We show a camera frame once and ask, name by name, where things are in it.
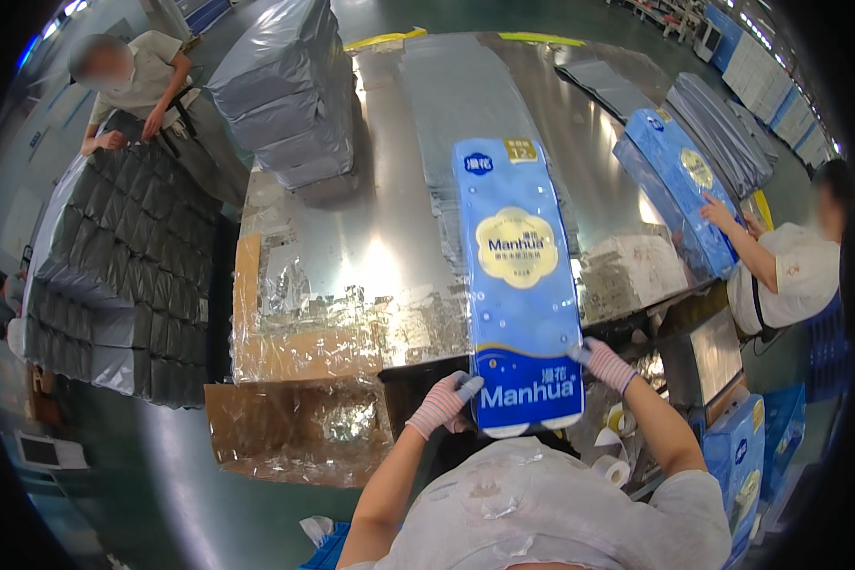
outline striped glove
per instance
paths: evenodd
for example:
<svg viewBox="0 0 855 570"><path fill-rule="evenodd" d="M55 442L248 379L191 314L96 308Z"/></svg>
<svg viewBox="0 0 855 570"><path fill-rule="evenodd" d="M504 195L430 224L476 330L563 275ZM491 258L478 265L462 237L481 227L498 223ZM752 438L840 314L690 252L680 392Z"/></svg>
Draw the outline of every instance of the striped glove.
<svg viewBox="0 0 855 570"><path fill-rule="evenodd" d="M406 425L415 428L424 439L430 438L434 429L442 425L453 433L462 431L464 424L456 419L459 411L482 386L484 379L480 376L470 378L462 370L453 372L434 384Z"/></svg>
<svg viewBox="0 0 855 570"><path fill-rule="evenodd" d="M576 345L567 353L574 362L579 362L593 373L593 376L624 395L630 380L637 373L630 368L615 351L601 340L586 336L582 339L584 346Z"/></svg>

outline toilet paper package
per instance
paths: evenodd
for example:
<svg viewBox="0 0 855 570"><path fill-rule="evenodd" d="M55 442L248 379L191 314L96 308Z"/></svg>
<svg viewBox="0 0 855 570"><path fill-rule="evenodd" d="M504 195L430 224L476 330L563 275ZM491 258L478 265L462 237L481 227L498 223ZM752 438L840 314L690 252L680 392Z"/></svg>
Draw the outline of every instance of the toilet paper package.
<svg viewBox="0 0 855 570"><path fill-rule="evenodd" d="M738 256L728 238L700 215L700 208L707 204L703 192L715 196L729 208L739 223L741 220L734 202L709 168L703 154L675 121L651 108L634 111L627 121L625 132L671 192L674 202L706 254L710 273L728 279Z"/></svg>
<svg viewBox="0 0 855 570"><path fill-rule="evenodd" d="M544 160L530 139L468 139L453 148L470 280L473 400L479 428L511 437L561 428L585 403L567 350L581 340L567 238Z"/></svg>

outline green floor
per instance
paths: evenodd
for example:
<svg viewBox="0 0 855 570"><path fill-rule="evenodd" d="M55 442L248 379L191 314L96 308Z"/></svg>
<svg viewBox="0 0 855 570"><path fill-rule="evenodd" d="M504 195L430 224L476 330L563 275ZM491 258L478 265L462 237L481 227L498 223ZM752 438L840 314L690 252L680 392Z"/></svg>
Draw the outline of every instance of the green floor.
<svg viewBox="0 0 855 570"><path fill-rule="evenodd" d="M206 66L202 82L268 4L266 0L241 2L206 32L204 41L190 53L195 63ZM544 32L638 50L672 77L691 71L710 85L724 88L718 70L697 59L690 47L680 46L673 39L663 40L654 26L640 22L626 9L605 5L604 0L332 0L332 9L346 43L412 27L430 33ZM807 174L791 152L777 144L779 163L766 188L773 218L777 224L805 222L809 211ZM751 385L764 391L798 381L806 369L805 346L803 330L795 327L762 356L747 347L745 369ZM299 519L325 514L348 520L353 512L359 495L356 491L271 484L219 473L212 461L204 414L198 410L164 410L157 414L160 418L183 414L179 418L194 427L181 439L163 443L170 446L167 449L175 459L190 454L202 458L203 497L211 496L212 501L206 501L204 511L195 512L191 506L197 497L190 493L197 493L196 489L161 485L148 469L147 450L159 443L153 438L160 437L158 432L146 432L146 414L153 410L147 411L147 405L110 390L80 383L68 388L65 400L75 425L70 437L83 442L94 468L86 474L64 474L61 483L104 547L134 569L296 568L313 552L297 524ZM182 510L166 516L160 504L171 495L177 495ZM184 536L191 538L185 542Z"/></svg>

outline worker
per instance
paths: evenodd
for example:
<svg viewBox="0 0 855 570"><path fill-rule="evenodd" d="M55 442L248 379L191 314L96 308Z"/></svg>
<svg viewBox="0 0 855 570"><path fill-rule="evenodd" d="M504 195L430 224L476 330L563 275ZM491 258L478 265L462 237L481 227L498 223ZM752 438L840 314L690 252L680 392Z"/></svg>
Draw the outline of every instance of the worker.
<svg viewBox="0 0 855 570"><path fill-rule="evenodd" d="M693 431L604 342L587 338L570 357L636 417L665 474L649 504L521 437L494 441L435 479L403 522L425 442L441 425L462 429L458 413L483 384L458 372L434 384L365 485L336 567L718 570L731 552L729 523Z"/></svg>
<svg viewBox="0 0 855 570"><path fill-rule="evenodd" d="M98 92L80 153L88 156L98 148L125 147L127 139L120 131L95 136L113 109L125 110L146 121L144 141L163 130L199 186L240 210L250 171L235 155L216 108L199 89L187 88L190 60L180 48L181 40L154 30L129 44L107 34L92 34L76 43L70 75ZM178 103L186 116L169 108L172 103Z"/></svg>
<svg viewBox="0 0 855 570"><path fill-rule="evenodd" d="M23 357L23 319L15 317L5 325L0 325L0 340L5 340L10 352L17 359L25 362Z"/></svg>
<svg viewBox="0 0 855 570"><path fill-rule="evenodd" d="M728 236L741 259L726 283L670 307L659 336L693 325L724 306L731 308L740 338L766 334L820 313L839 288L840 244L854 191L846 164L839 159L821 166L811 185L817 189L818 227L783 223L772 232L746 211L745 229L722 202L703 192L709 203L700 214Z"/></svg>
<svg viewBox="0 0 855 570"><path fill-rule="evenodd" d="M12 309L16 316L22 313L23 293L25 291L25 273L20 271L16 275L0 274L0 296L3 302Z"/></svg>

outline sleeve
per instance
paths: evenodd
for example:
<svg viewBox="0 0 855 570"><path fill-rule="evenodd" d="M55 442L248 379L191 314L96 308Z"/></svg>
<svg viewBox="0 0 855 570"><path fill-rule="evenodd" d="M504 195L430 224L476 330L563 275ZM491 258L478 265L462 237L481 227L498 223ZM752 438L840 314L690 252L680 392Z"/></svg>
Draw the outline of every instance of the sleeve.
<svg viewBox="0 0 855 570"><path fill-rule="evenodd" d="M92 115L88 118L88 124L100 125L107 120L107 116L114 110L114 106L107 102L106 99L99 93L95 96L95 103L92 104Z"/></svg>
<svg viewBox="0 0 855 570"><path fill-rule="evenodd" d="M839 251L835 245L798 245L776 255L779 295L813 297L835 290L839 281Z"/></svg>
<svg viewBox="0 0 855 570"><path fill-rule="evenodd" d="M134 43L137 45L137 48L144 47L148 49L165 63L171 63L171 60L181 51L180 48L183 45L181 40L165 36L156 30L149 30L134 40Z"/></svg>
<svg viewBox="0 0 855 570"><path fill-rule="evenodd" d="M676 473L655 490L649 506L668 515L675 530L684 529L684 553L698 559L699 567L718 568L728 560L731 531L715 477L702 471Z"/></svg>

